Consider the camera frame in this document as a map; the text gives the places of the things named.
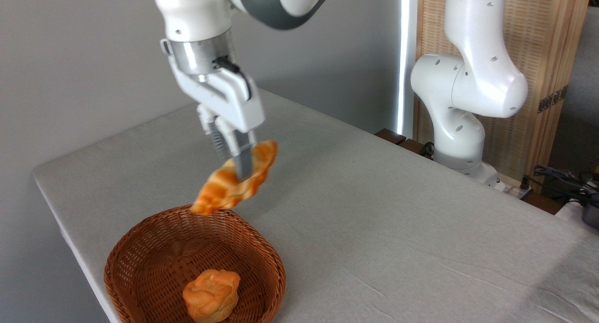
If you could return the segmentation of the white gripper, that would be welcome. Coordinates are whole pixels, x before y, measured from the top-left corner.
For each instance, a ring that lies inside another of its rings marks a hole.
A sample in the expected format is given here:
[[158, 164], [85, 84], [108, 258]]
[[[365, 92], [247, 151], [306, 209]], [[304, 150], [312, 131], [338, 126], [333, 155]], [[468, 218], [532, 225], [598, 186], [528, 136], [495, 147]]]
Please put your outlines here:
[[[221, 161], [233, 159], [238, 181], [248, 180], [253, 172], [252, 148], [257, 144], [253, 129], [265, 121], [255, 83], [224, 67], [201, 81], [180, 71], [174, 61], [170, 65], [178, 86], [198, 103], [197, 116]], [[216, 124], [219, 117], [231, 125], [224, 123], [223, 133]]]

